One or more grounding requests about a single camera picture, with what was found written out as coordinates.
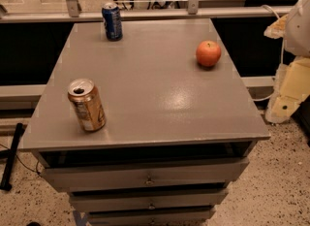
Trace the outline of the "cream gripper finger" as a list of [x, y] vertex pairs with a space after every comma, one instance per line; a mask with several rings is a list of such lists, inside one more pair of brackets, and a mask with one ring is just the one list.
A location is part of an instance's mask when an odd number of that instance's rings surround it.
[[284, 37], [287, 15], [281, 16], [272, 24], [267, 26], [264, 35], [271, 39], [279, 39]]
[[271, 123], [287, 121], [309, 95], [310, 59], [298, 56], [289, 65], [280, 64], [265, 119]]

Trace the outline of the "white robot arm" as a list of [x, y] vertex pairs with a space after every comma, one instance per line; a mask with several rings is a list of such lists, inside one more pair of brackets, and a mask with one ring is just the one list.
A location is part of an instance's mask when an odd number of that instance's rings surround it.
[[310, 95], [310, 0], [298, 0], [264, 34], [274, 39], [282, 37], [284, 50], [295, 56], [289, 65], [279, 64], [265, 112], [268, 122], [282, 123]]

